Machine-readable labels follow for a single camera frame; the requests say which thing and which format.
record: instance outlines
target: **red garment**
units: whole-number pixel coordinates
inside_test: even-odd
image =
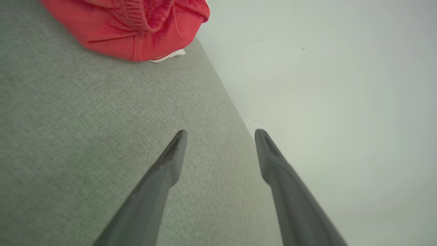
[[[190,44],[209,18],[206,0],[44,0],[83,46],[131,61]]]

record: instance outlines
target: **gray couch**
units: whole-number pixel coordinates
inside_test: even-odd
[[[91,245],[181,129],[157,245],[281,245],[253,133],[197,39],[132,63],[83,48],[31,2],[1,10],[1,245]]]

